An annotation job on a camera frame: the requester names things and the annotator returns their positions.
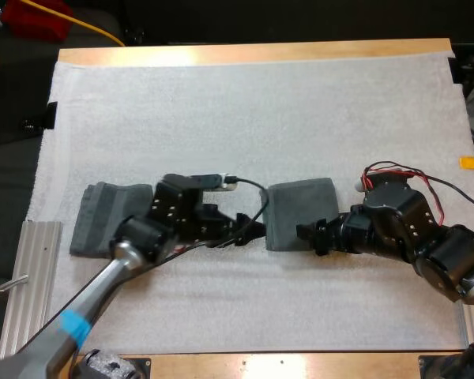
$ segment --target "white towel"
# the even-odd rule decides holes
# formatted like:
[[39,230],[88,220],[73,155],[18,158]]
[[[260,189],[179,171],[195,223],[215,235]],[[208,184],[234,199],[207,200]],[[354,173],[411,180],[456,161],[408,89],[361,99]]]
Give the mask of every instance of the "white towel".
[[[449,53],[175,68],[58,63],[28,218],[64,226],[51,314],[105,261],[71,257],[84,189],[155,185],[166,173],[229,172],[264,186],[331,177],[340,210],[360,203],[363,168],[392,159],[474,197],[473,154]],[[431,201],[422,182],[413,182]],[[474,230],[474,207],[434,184],[446,224]],[[210,199],[254,214],[254,188]],[[336,253],[272,253],[265,241],[199,249],[126,285],[84,350],[118,353],[458,349],[458,305],[405,264]]]

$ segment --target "folded gray fabric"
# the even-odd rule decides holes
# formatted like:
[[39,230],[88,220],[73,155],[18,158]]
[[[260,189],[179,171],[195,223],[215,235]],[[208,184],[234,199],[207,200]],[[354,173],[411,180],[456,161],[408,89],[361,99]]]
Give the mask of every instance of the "folded gray fabric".
[[110,257],[109,242],[123,219],[143,215],[151,206],[149,184],[115,186],[99,182],[88,186],[73,230],[70,253],[79,257]]
[[263,213],[267,250],[310,250],[309,243],[297,237],[296,226],[319,219],[331,221],[339,214],[330,178],[275,184],[268,191],[270,203]]

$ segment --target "red wire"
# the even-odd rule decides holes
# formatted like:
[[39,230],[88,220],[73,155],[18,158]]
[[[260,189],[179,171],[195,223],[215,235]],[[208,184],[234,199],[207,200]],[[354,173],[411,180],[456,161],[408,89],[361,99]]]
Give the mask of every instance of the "red wire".
[[[437,208],[437,210],[439,212],[439,215],[440,215],[438,224],[439,224],[439,226],[442,225],[442,223],[444,222],[444,210],[442,209],[441,201],[439,200],[439,198],[437,196],[437,193],[432,188],[432,185],[430,184],[430,182],[429,182],[427,176],[425,176],[425,174],[423,174],[421,172],[418,172],[418,171],[411,171],[411,170],[401,171],[401,170],[392,170],[391,168],[390,169],[383,169],[383,168],[372,168],[372,167],[369,167],[367,171],[389,172],[389,173],[392,173],[392,174],[408,176],[410,178],[413,177],[413,176],[420,177],[423,180],[423,182],[425,183],[425,185],[427,186],[427,188],[432,193],[432,196],[434,197],[435,207]],[[369,187],[371,189],[374,188],[374,185],[373,185],[372,181],[367,177],[367,171],[363,172],[363,174],[362,174],[362,183],[363,183],[363,186],[365,187],[366,191],[368,190]]]

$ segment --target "yellow cable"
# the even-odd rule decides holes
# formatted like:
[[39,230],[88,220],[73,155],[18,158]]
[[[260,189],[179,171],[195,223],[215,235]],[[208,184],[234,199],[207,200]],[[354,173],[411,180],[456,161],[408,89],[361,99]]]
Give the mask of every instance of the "yellow cable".
[[85,28],[88,28],[88,29],[91,29],[93,30],[94,32],[97,32],[97,33],[100,33],[110,39],[112,39],[114,42],[116,42],[119,46],[122,46],[124,47],[125,44],[123,42],[121,42],[119,39],[117,39],[116,37],[114,37],[111,33],[109,32],[106,32],[105,30],[102,30],[100,28],[97,28],[96,26],[93,26],[93,25],[90,25],[90,24],[86,24],[84,21],[80,21],[78,20],[77,18],[73,18],[71,16],[67,16],[66,14],[63,14],[63,13],[60,13],[60,12],[56,12],[55,10],[52,10],[52,9],[49,9],[49,8],[46,8],[45,6],[42,6],[40,4],[37,4],[36,2],[32,2],[30,0],[21,0],[24,4],[28,4],[29,6],[33,6],[34,8],[37,8],[37,9],[40,9],[40,10],[43,10],[44,12],[48,12],[50,14],[54,14],[55,16],[58,16],[60,18],[64,18],[65,20],[68,20],[68,21],[71,21],[73,22],[74,24],[78,24],[80,26],[84,26]]

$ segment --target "red cloth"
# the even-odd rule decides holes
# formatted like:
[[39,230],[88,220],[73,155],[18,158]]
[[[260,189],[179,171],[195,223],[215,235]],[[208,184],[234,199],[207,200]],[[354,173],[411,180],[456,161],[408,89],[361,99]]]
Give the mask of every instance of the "red cloth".
[[[41,6],[72,16],[72,9],[62,0],[33,0]],[[15,36],[62,42],[69,34],[72,23],[53,14],[36,9],[20,0],[8,0],[2,20]]]

